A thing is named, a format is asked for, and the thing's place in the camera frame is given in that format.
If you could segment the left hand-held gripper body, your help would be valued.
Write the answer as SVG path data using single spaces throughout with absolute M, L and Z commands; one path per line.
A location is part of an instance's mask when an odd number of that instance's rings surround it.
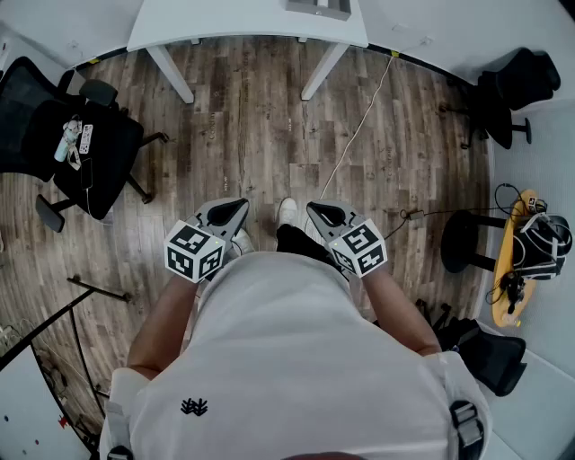
M 212 279 L 225 264 L 231 249 L 233 218 L 207 213 L 179 220 L 164 240 L 164 264 L 173 273 L 194 283 Z

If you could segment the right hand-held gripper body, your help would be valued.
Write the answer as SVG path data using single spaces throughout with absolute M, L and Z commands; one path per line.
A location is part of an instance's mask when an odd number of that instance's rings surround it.
M 387 263 L 385 239 L 370 218 L 352 214 L 343 224 L 323 225 L 320 235 L 333 259 L 358 278 Z

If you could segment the beige grey box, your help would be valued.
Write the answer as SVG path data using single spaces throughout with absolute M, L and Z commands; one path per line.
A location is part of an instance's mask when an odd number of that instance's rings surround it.
M 350 0 L 286 0 L 287 11 L 308 13 L 340 21 L 351 16 Z

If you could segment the person's left forearm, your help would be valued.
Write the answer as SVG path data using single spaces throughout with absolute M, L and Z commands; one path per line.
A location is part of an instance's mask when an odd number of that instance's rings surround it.
M 153 380 L 180 356 L 199 285 L 173 276 L 129 349 L 127 368 Z

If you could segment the person's right forearm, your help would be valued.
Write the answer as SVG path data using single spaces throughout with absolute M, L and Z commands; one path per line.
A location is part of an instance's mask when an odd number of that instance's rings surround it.
M 371 271 L 361 280 L 379 326 L 386 333 L 421 356 L 441 351 L 424 316 L 384 267 Z

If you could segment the white shoe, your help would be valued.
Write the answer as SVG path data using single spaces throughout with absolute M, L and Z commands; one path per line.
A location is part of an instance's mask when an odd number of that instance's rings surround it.
M 281 201 L 278 214 L 278 227 L 283 225 L 297 226 L 298 210 L 297 204 L 292 198 L 285 198 Z
M 251 237 L 243 228 L 232 238 L 232 247 L 238 257 L 255 251 Z

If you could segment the person's black trousers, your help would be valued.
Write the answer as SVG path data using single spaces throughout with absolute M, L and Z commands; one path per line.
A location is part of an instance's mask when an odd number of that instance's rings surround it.
M 340 280 L 349 280 L 331 254 L 303 230 L 296 226 L 283 224 L 277 230 L 276 236 L 278 243 L 276 252 L 286 254 L 290 260 L 299 266 L 320 270 Z

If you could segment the black round stool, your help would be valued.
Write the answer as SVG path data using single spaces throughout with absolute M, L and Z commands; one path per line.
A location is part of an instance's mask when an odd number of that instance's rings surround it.
M 445 269 L 459 273 L 471 265 L 493 272 L 496 260 L 476 252 L 479 226 L 503 229 L 505 224 L 503 218 L 476 215 L 467 210 L 456 211 L 447 220 L 441 238 L 441 260 Z

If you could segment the black mesh office chair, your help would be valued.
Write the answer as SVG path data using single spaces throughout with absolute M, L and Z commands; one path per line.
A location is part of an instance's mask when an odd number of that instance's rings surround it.
M 95 220 L 103 220 L 125 185 L 144 203 L 152 201 L 131 175 L 141 147 L 168 141 L 163 132 L 149 136 L 117 103 L 117 90 L 100 80 L 83 82 L 76 94 L 54 85 L 27 57 L 19 57 L 0 78 L 0 173 L 19 173 L 53 182 L 65 199 L 51 203 L 37 196 L 35 208 L 42 222 L 59 233 L 61 212 L 77 206 Z M 93 124 L 90 150 L 60 163 L 54 159 L 63 126 L 72 118 Z M 93 159 L 93 186 L 81 187 L 81 162 Z

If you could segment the person's white shirt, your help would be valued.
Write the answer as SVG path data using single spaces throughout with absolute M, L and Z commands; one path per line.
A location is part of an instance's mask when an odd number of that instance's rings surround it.
M 101 460 L 482 460 L 492 427 L 457 353 L 406 348 L 278 252 L 197 292 L 180 356 L 116 369 L 106 412 Z

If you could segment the yellow board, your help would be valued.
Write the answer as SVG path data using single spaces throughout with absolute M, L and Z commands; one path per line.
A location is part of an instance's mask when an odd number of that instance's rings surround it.
M 517 220 L 517 217 L 509 217 L 506 221 L 500 253 L 494 269 L 493 290 L 491 291 L 491 313 L 495 325 L 500 328 L 520 326 L 520 316 L 533 295 L 537 284 L 535 280 L 526 281 L 523 300 L 518 302 L 515 305 L 514 311 L 509 314 L 509 297 L 500 287 L 500 281 L 508 272 L 511 272 L 512 269 L 513 234 Z

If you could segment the pale green bottle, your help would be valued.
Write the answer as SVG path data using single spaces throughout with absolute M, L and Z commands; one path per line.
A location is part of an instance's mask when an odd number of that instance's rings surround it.
M 60 163 L 69 158 L 70 155 L 77 157 L 76 142 L 82 133 L 82 121 L 75 117 L 64 124 L 63 134 L 60 139 L 54 159 Z

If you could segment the white table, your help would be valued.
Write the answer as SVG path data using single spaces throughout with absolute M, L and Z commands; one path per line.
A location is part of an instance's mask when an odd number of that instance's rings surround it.
M 350 0 L 346 21 L 322 13 L 286 9 L 284 0 L 144 0 L 128 39 L 127 51 L 144 49 L 172 88 L 187 103 L 194 94 L 166 46 L 178 41 L 224 36 L 285 36 L 329 44 L 301 92 L 310 100 L 345 51 L 368 46 L 358 0 Z

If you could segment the black padded office chair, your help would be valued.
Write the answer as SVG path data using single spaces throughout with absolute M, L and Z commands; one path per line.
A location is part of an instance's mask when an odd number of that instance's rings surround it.
M 527 143 L 532 143 L 530 121 L 515 124 L 512 113 L 532 103 L 552 99 L 561 87 L 561 77 L 547 52 L 521 48 L 502 69 L 482 72 L 476 84 L 453 80 L 448 84 L 457 88 L 464 106 L 453 108 L 441 104 L 438 109 L 468 118 L 467 140 L 461 147 L 469 149 L 477 134 L 481 140 L 492 138 L 509 150 L 515 132 L 523 133 Z

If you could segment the white desk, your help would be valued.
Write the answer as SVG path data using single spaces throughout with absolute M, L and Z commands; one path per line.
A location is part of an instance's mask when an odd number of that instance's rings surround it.
M 0 370 L 0 460 L 89 460 L 32 348 Z

